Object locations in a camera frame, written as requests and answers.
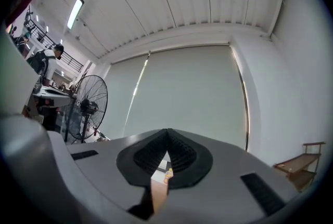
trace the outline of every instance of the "balcony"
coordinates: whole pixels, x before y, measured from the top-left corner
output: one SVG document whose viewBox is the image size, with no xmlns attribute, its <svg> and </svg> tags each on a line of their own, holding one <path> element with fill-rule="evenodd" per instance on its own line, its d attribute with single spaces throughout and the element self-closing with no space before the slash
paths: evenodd
<svg viewBox="0 0 333 224">
<path fill-rule="evenodd" d="M 56 43 L 54 43 L 31 19 L 25 21 L 24 27 L 31 33 L 31 37 L 39 41 L 46 49 L 53 49 L 56 46 Z M 65 51 L 61 55 L 61 61 L 68 64 L 69 67 L 77 72 L 83 67 L 81 63 L 68 55 Z"/>
</svg>

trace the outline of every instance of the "man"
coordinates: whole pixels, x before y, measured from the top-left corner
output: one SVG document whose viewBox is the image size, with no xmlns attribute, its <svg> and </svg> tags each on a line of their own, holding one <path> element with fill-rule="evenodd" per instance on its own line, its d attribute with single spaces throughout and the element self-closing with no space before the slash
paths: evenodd
<svg viewBox="0 0 333 224">
<path fill-rule="evenodd" d="M 24 35 L 21 35 L 20 37 L 14 38 L 14 43 L 16 44 L 18 50 L 22 54 L 26 43 L 29 41 L 29 38 L 31 37 L 31 34 L 29 32 L 25 33 Z"/>
<path fill-rule="evenodd" d="M 61 59 L 61 54 L 63 53 L 63 46 L 58 44 L 54 47 L 53 50 L 46 49 L 44 50 L 45 56 L 47 57 L 55 57 L 56 59 Z M 57 61 L 55 59 L 48 59 L 48 67 L 43 79 L 44 86 L 50 86 L 50 82 L 52 80 L 52 76 L 54 71 L 56 70 Z"/>
</svg>

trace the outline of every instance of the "industrial fan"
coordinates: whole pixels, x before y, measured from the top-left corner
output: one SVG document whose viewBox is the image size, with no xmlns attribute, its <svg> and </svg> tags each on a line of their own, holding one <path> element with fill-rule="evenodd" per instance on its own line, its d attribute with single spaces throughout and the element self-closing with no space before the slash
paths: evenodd
<svg viewBox="0 0 333 224">
<path fill-rule="evenodd" d="M 74 86 L 71 99 L 65 110 L 65 141 L 69 132 L 83 143 L 102 123 L 108 104 L 107 86 L 97 75 L 86 76 Z"/>
</svg>

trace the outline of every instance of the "rectangular light fixture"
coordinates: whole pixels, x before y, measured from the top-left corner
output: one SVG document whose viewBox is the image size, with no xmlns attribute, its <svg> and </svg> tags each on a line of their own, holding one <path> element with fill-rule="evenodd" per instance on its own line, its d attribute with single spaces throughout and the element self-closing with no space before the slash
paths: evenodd
<svg viewBox="0 0 333 224">
<path fill-rule="evenodd" d="M 67 22 L 67 27 L 69 29 L 72 29 L 74 21 L 76 20 L 76 17 L 79 14 L 79 11 L 82 7 L 82 5 L 84 4 L 83 0 L 76 0 L 74 7 L 72 9 L 71 15 L 69 16 L 68 22 Z"/>
</svg>

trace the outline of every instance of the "black slot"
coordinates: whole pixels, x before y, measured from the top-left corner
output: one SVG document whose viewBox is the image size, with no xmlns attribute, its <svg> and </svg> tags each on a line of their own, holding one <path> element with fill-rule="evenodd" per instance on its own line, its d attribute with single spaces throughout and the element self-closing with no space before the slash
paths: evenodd
<svg viewBox="0 0 333 224">
<path fill-rule="evenodd" d="M 240 178 L 267 216 L 285 206 L 282 199 L 256 173 L 246 174 Z"/>
<path fill-rule="evenodd" d="M 85 152 L 71 154 L 71 156 L 74 160 L 85 159 L 86 157 L 90 157 L 93 155 L 98 155 L 98 153 L 95 150 L 89 150 L 89 151 L 85 151 Z"/>
</svg>

